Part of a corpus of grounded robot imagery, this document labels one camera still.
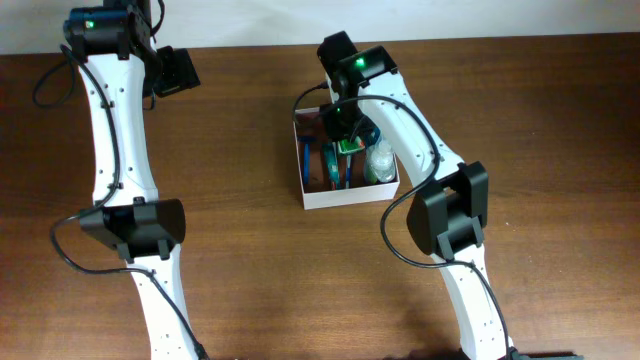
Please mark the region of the green toothpaste tube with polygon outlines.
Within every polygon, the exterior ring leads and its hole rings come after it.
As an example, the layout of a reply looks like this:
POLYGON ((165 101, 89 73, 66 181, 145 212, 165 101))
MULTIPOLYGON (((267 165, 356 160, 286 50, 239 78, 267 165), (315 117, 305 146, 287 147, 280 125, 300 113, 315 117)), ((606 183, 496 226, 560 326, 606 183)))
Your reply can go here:
POLYGON ((326 143, 322 145, 324 153, 325 164, 328 171, 329 183, 332 190, 340 189, 340 172, 338 166, 338 160, 336 150, 332 143, 326 143))

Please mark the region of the blue disposable razor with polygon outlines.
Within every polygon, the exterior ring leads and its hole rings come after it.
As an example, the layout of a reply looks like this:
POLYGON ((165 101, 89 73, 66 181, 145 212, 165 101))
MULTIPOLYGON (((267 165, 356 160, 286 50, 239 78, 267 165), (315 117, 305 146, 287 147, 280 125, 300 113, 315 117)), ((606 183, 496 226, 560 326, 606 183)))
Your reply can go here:
POLYGON ((301 175, 304 185, 307 185, 309 183, 311 144, 315 141, 316 138, 310 135, 301 136, 298 138, 298 142, 303 146, 303 162, 301 175))

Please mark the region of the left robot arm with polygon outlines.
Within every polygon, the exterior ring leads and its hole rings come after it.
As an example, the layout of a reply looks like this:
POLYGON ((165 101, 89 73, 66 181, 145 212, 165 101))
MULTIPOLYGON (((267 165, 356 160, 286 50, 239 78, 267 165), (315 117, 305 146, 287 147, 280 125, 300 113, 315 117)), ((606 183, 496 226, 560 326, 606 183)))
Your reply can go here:
POLYGON ((180 200, 162 200, 147 153, 144 100, 198 85, 184 49, 158 48, 161 23, 147 1, 105 1, 71 10, 61 50, 75 64, 89 103, 95 155, 82 231, 117 253, 135 283, 154 359, 205 359, 190 325, 180 275, 186 235, 180 200))

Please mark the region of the white cardboard box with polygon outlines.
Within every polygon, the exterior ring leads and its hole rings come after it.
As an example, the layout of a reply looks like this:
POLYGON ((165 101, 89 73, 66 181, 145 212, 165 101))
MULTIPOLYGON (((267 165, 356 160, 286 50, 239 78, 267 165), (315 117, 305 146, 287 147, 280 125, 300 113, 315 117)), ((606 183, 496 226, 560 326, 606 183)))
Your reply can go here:
POLYGON ((337 156, 340 172, 340 189, 332 190, 322 150, 322 145, 326 143, 321 142, 319 138, 320 122, 309 129, 303 129, 295 123, 293 123, 292 126, 298 163, 297 177, 302 194, 303 208, 305 210, 388 201, 395 197, 400 185, 397 163, 395 162, 396 177, 392 182, 373 185, 367 184, 364 179, 365 151, 360 151, 352 155, 351 184, 349 189, 345 189, 346 156, 337 156), (298 142, 298 138, 306 135, 314 136, 316 141, 311 144, 309 183, 304 185, 301 175, 303 146, 298 142))

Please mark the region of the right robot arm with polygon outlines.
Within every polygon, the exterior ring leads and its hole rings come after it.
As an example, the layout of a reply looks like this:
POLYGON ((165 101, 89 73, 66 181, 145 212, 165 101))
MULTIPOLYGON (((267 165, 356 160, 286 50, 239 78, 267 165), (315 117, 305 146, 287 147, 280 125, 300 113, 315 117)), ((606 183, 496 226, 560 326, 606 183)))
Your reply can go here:
POLYGON ((480 162, 466 163, 437 135, 415 104, 395 61, 382 46, 356 48, 345 32, 326 37, 317 56, 332 103, 323 109, 349 128, 369 119, 390 143, 412 184, 393 202, 411 202, 410 236, 440 271, 468 359, 521 359, 486 270, 483 230, 489 177, 480 162))

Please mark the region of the blue mouthwash bottle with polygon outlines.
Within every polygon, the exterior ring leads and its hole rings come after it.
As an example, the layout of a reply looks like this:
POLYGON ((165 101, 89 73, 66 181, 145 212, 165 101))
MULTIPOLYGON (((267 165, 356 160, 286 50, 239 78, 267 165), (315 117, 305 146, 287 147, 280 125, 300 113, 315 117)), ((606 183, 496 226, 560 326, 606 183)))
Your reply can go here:
POLYGON ((380 140, 380 136, 381 136, 380 129, 379 128, 374 128, 364 138, 364 142, 365 142, 366 147, 369 148, 369 147, 372 147, 372 146, 376 145, 380 140))

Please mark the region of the blue white toothbrush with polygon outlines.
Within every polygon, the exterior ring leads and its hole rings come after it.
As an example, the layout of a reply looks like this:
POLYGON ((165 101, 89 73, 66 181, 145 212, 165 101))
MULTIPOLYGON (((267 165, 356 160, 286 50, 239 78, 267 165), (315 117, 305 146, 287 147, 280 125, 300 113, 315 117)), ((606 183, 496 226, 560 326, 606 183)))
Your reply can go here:
POLYGON ((346 161, 346 169, 345 169, 345 189, 350 188, 351 184, 351 170, 352 170, 352 155, 347 155, 345 157, 346 161))

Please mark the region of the green soap packet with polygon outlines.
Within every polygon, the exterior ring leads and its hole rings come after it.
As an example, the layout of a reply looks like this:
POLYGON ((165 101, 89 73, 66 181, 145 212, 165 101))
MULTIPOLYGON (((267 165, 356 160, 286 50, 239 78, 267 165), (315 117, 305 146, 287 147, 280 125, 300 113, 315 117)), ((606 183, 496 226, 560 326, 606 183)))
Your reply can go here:
POLYGON ((349 139, 340 140, 337 143, 337 148, 341 156, 348 156, 365 150, 366 144, 360 137, 356 137, 353 141, 349 139))

